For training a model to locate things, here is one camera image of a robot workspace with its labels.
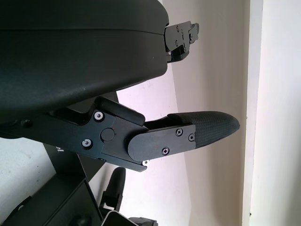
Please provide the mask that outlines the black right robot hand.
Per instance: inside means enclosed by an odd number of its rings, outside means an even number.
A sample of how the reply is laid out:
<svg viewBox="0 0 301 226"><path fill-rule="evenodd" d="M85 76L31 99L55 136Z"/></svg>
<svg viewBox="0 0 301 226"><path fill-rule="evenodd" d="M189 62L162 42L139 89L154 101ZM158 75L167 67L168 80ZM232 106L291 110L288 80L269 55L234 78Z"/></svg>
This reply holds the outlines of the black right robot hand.
<svg viewBox="0 0 301 226"><path fill-rule="evenodd" d="M158 226L158 222L149 218L127 218L119 210L123 199L126 169L117 167L102 194L99 211L103 216L103 226Z"/></svg>

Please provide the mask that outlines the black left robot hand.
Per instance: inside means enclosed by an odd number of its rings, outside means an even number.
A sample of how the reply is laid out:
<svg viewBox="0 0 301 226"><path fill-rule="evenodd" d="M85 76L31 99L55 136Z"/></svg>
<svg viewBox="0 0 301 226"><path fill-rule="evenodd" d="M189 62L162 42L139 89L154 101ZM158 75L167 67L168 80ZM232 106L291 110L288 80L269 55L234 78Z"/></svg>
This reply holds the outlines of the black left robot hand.
<svg viewBox="0 0 301 226"><path fill-rule="evenodd" d="M215 143L238 120L222 112L155 121L104 93L162 76L198 39L157 0L3 0L0 136L27 138L130 170Z"/></svg>

